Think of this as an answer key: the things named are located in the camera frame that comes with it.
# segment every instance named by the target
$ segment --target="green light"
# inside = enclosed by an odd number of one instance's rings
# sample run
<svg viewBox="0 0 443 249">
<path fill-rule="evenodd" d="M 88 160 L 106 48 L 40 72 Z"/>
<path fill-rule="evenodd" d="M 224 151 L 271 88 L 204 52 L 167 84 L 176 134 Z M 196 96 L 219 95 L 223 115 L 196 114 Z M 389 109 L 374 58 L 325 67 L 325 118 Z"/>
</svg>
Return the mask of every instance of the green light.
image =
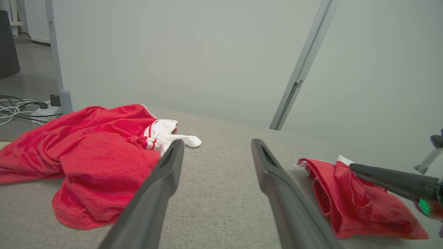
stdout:
<svg viewBox="0 0 443 249">
<path fill-rule="evenodd" d="M 431 212 L 431 208 L 425 200 L 420 199 L 420 201 L 418 202 L 418 206 L 424 214 L 429 214 Z"/>
</svg>

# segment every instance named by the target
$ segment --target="white cloth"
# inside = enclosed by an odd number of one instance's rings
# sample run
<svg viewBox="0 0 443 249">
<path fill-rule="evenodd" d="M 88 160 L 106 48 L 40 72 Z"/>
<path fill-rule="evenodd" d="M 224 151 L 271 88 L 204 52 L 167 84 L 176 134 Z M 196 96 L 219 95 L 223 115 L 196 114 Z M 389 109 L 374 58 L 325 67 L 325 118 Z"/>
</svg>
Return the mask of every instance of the white cloth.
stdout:
<svg viewBox="0 0 443 249">
<path fill-rule="evenodd" d="M 161 156 L 166 152 L 174 140 L 181 139 L 189 147 L 197 147 L 202 141 L 196 136 L 172 134 L 177 129 L 178 122 L 169 119 L 157 119 L 144 131 L 142 136 L 147 137 L 147 150 L 155 150 Z"/>
<path fill-rule="evenodd" d="M 346 165 L 348 165 L 348 166 L 349 166 L 349 164 L 354 163 L 353 161 L 347 159 L 346 157 L 344 157 L 344 156 L 342 156 L 342 155 L 339 155 L 339 156 L 337 157 L 337 161 L 340 161 L 340 162 L 342 162 L 342 163 L 344 163 L 344 164 L 346 164 Z M 298 161 L 298 160 L 297 160 L 297 161 L 294 163 L 294 166 L 297 167 L 297 168 L 304 168 L 304 169 L 305 169 L 305 173 L 306 173 L 306 175 L 307 175 L 307 176 L 310 176 L 310 175 L 311 175 L 311 168 L 310 168 L 310 167 L 307 167 L 308 164 L 306 163 L 306 161 Z"/>
</svg>

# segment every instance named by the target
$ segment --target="folded red cloth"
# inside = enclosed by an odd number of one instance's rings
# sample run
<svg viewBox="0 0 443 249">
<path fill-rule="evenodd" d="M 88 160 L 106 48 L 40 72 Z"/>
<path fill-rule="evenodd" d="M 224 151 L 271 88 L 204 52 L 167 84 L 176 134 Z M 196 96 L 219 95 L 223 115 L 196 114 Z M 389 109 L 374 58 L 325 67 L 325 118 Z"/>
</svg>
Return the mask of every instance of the folded red cloth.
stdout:
<svg viewBox="0 0 443 249">
<path fill-rule="evenodd" d="M 405 239 L 428 239 L 426 230 L 396 196 L 358 178 L 349 166 L 312 159 L 304 162 L 323 215 L 330 219 L 338 238 L 354 234 L 379 234 Z"/>
<path fill-rule="evenodd" d="M 64 177 L 52 200 L 60 222 L 78 229 L 115 223 L 160 159 L 140 138 L 155 120 L 143 105 L 64 115 L 0 151 L 0 184 Z"/>
</svg>

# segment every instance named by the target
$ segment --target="white cable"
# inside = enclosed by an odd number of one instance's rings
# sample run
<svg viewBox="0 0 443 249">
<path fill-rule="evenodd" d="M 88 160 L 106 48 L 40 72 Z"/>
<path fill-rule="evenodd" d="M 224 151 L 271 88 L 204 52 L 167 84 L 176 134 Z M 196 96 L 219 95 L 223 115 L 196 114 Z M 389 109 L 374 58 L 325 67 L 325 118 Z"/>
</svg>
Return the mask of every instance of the white cable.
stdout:
<svg viewBox="0 0 443 249">
<path fill-rule="evenodd" d="M 24 106 L 24 105 L 29 104 L 29 103 L 35 103 L 35 100 L 33 100 L 33 99 L 23 99 L 23 101 L 22 100 L 12 100 L 12 99 L 11 100 L 9 100 L 9 99 L 0 99 L 0 101 L 14 101 L 14 102 L 19 101 L 17 103 L 17 106 L 7 106 L 7 107 L 4 107 L 4 108 L 0 109 L 0 112 L 8 110 L 8 112 L 10 113 L 10 114 L 6 114 L 6 115 L 3 115 L 3 116 L 0 116 L 0 119 L 9 118 L 6 122 L 0 123 L 0 126 L 5 125 L 5 124 L 11 122 L 11 120 L 14 118 L 14 116 L 17 115 L 17 114 L 20 114 L 20 113 L 35 113 L 37 115 L 43 116 L 42 114 L 37 113 L 37 112 L 22 111 L 22 110 L 20 110 L 20 107 L 21 107 L 20 104 L 22 104 L 22 106 Z M 41 122 L 37 121 L 37 124 L 44 125 L 45 123 L 41 123 Z"/>
</svg>

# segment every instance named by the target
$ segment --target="red stripe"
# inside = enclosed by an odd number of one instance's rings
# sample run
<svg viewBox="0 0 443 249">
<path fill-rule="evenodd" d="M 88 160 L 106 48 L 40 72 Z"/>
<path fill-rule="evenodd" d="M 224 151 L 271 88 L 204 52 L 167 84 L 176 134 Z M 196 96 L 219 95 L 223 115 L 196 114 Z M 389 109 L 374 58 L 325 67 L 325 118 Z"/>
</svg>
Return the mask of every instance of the red stripe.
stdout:
<svg viewBox="0 0 443 249">
<path fill-rule="evenodd" d="M 155 148 L 155 142 L 157 142 L 157 139 L 154 139 L 154 142 L 152 142 L 152 148 L 150 150 L 153 150 Z"/>
<path fill-rule="evenodd" d="M 149 126 L 149 133 L 148 133 L 148 137 L 151 137 L 151 128 L 153 127 L 153 125 L 155 124 L 156 121 L 154 121 L 150 126 Z"/>
</svg>

